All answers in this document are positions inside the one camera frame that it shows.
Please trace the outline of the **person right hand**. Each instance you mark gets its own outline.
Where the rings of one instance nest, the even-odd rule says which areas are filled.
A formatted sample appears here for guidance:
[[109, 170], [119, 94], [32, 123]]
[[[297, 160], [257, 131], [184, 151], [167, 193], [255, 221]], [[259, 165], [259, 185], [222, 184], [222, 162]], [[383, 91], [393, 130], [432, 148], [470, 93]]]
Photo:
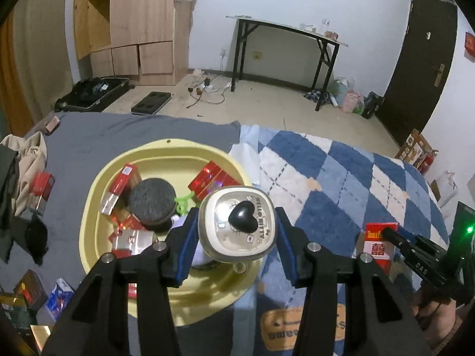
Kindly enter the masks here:
[[421, 287], [413, 294], [409, 306], [419, 321], [432, 355], [438, 355], [455, 336], [463, 320], [457, 314], [457, 302], [454, 299], [437, 297], [429, 301], [433, 295], [428, 288]]

